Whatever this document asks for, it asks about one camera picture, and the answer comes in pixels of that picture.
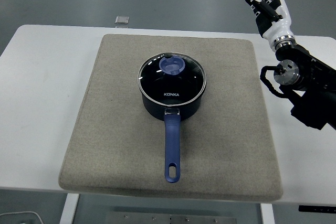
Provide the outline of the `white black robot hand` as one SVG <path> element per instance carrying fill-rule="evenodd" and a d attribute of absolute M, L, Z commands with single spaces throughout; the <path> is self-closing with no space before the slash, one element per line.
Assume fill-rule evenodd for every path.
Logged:
<path fill-rule="evenodd" d="M 291 17 L 285 0 L 245 0 L 256 16 L 262 38 L 270 43 L 283 36 L 293 37 Z"/>

